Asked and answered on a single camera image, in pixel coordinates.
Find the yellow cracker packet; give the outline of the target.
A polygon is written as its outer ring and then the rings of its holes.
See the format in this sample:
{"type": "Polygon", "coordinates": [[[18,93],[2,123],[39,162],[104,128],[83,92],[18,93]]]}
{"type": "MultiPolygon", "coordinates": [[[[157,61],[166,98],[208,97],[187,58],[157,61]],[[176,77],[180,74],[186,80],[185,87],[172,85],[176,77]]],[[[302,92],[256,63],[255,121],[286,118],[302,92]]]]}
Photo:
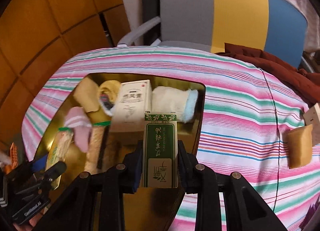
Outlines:
{"type": "Polygon", "coordinates": [[[66,154],[73,139],[73,130],[68,127],[59,128],[48,153],[46,170],[58,161],[65,161],[66,154]]]}

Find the small green tea box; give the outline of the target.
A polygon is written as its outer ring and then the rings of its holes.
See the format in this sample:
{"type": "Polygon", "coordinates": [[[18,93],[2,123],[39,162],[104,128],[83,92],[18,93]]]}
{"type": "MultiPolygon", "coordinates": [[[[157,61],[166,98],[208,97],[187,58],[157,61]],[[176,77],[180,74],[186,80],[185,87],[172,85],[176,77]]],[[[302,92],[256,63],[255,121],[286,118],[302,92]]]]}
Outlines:
{"type": "Polygon", "coordinates": [[[142,186],[178,187],[177,116],[147,111],[144,115],[142,186]]]}

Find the pink striped sock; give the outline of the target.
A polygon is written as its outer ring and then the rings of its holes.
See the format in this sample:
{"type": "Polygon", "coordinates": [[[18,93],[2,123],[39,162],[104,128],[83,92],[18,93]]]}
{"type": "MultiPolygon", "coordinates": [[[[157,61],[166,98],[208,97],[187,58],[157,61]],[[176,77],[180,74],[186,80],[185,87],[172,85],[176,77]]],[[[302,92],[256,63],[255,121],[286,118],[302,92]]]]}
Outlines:
{"type": "Polygon", "coordinates": [[[74,133],[74,143],[81,152],[88,152],[92,124],[82,107],[72,107],[65,116],[64,126],[74,133]]]}

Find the cream medicine box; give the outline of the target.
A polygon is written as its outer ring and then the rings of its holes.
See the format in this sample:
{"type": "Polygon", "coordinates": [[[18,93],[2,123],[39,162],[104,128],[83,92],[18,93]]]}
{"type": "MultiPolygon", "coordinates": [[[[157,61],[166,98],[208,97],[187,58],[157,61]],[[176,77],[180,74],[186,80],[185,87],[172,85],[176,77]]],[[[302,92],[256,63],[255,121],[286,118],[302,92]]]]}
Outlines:
{"type": "Polygon", "coordinates": [[[142,132],[145,112],[151,110],[151,96],[150,80],[122,83],[114,105],[110,131],[142,132]]]}

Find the beige cloth pad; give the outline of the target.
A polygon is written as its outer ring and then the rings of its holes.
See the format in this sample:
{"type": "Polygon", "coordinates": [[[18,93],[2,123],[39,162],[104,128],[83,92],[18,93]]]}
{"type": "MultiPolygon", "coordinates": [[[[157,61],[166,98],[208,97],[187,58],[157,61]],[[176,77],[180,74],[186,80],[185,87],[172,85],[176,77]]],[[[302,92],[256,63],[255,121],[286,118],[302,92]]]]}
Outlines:
{"type": "Polygon", "coordinates": [[[75,88],[73,97],[86,113],[96,112],[100,108],[98,101],[98,85],[86,77],[75,88]]]}

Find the cream blue sock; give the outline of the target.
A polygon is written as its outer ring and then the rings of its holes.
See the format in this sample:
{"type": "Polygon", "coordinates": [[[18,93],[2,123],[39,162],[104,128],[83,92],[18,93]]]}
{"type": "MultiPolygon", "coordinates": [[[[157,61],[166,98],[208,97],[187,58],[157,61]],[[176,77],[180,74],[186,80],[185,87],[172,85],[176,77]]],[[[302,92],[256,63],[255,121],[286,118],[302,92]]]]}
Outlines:
{"type": "Polygon", "coordinates": [[[178,122],[188,123],[194,118],[199,92],[159,86],[152,91],[153,113],[175,113],[178,122]]]}

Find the yellow patterned sock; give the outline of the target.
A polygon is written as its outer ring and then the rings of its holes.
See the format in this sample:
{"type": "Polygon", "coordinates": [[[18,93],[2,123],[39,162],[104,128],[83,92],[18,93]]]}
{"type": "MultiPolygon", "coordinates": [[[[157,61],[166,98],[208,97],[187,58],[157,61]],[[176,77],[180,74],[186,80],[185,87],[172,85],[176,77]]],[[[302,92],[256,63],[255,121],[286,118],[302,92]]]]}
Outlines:
{"type": "Polygon", "coordinates": [[[113,116],[121,83],[117,80],[104,81],[98,89],[98,101],[104,113],[113,116]]]}

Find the tan sponge block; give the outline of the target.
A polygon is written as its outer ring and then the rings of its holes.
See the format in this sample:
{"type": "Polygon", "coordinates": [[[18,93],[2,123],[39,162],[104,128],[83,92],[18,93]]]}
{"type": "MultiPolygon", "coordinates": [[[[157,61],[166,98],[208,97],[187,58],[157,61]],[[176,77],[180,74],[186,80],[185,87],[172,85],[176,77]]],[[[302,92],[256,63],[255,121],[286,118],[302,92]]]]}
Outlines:
{"type": "Polygon", "coordinates": [[[312,159],[312,130],[313,126],[307,125],[290,130],[287,135],[289,149],[289,169],[308,165],[312,159]]]}

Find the long cream carton box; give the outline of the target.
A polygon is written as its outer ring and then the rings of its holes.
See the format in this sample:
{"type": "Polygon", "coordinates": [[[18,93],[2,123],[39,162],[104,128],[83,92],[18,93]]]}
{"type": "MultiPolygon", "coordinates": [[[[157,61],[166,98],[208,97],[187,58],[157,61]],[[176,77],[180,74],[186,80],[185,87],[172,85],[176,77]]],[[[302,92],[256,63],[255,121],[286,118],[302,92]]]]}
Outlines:
{"type": "Polygon", "coordinates": [[[312,125],[312,145],[320,144],[320,106],[316,103],[303,115],[305,124],[312,125]]]}

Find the gold metal tray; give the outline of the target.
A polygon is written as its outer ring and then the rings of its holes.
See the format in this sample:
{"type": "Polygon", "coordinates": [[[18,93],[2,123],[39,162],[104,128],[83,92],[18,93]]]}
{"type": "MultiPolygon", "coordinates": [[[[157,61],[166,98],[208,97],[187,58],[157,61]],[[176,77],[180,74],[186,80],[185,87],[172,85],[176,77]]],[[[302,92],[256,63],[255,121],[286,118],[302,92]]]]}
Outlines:
{"type": "MultiPolygon", "coordinates": [[[[96,72],[87,75],[88,78],[101,85],[108,80],[131,82],[150,80],[152,89],[158,86],[172,87],[180,90],[194,90],[199,93],[195,107],[194,120],[191,123],[178,123],[178,139],[183,141],[187,152],[196,154],[199,144],[205,86],[192,81],[174,78],[159,77],[142,74],[113,74],[96,72]]],[[[58,128],[63,127],[65,116],[78,102],[70,93],[51,119],[42,140],[36,151],[39,158],[48,153],[58,128]]],[[[134,151],[139,140],[143,139],[140,132],[134,133],[109,133],[104,147],[102,171],[120,163],[124,156],[134,151]]],[[[53,202],[63,193],[72,181],[84,170],[86,161],[85,153],[81,152],[75,144],[71,144],[66,154],[66,172],[61,176],[59,187],[50,193],[53,202]]],[[[139,187],[135,194],[124,195],[124,216],[126,230],[169,230],[184,197],[181,187],[169,188],[143,188],[139,187]]]]}

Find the striped pink green tablecloth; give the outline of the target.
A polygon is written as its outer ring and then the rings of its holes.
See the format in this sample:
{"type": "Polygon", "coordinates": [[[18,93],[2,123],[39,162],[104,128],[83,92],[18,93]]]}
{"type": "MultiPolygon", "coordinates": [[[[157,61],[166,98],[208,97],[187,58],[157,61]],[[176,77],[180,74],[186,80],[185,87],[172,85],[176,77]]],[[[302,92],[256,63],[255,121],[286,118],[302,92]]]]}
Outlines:
{"type": "Polygon", "coordinates": [[[237,59],[175,47],[104,48],[78,54],[47,81],[22,123],[33,159],[63,101],[88,74],[135,73],[204,84],[197,159],[214,171],[239,171],[288,230],[300,230],[319,201],[319,146],[311,162],[289,169],[285,133],[304,126],[308,105],[276,77],[237,59]]]}

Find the wooden panel wardrobe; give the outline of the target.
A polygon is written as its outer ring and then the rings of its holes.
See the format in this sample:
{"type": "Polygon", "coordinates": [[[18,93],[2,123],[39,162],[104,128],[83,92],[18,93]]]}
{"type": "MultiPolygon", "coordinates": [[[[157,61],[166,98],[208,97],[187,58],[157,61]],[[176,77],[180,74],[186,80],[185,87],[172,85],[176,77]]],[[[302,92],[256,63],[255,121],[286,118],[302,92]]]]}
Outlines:
{"type": "Polygon", "coordinates": [[[129,29],[123,0],[11,0],[1,15],[1,148],[69,58],[114,47],[129,29]]]}

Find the grey yellow blue chair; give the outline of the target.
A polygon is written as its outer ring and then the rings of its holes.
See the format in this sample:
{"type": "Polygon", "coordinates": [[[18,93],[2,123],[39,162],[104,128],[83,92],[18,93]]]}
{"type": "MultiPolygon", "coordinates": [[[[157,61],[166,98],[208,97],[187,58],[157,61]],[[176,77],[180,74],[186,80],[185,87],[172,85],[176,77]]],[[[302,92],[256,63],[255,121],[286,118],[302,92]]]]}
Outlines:
{"type": "Polygon", "coordinates": [[[307,20],[286,0],[160,0],[156,16],[126,34],[130,46],[157,24],[151,45],[223,53],[225,43],[268,52],[293,67],[302,63],[307,20]]]}

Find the black rolled mat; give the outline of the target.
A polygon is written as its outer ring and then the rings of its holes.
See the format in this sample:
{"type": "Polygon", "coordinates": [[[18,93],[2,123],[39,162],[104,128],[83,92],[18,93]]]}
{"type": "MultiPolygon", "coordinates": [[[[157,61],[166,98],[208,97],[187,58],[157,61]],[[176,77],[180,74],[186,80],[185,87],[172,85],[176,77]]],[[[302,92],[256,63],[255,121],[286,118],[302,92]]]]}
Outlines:
{"type": "MultiPolygon", "coordinates": [[[[142,21],[146,23],[148,20],[160,16],[160,0],[142,0],[142,21]]],[[[151,45],[161,35],[161,24],[157,24],[143,36],[144,45],[151,45]]]]}

